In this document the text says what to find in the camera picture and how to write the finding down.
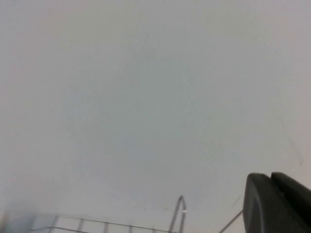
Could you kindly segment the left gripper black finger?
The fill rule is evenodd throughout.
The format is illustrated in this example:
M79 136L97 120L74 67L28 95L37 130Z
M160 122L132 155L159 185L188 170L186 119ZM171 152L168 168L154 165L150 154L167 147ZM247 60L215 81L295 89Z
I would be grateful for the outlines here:
M247 233L309 233L311 190L281 172L250 173L242 215Z

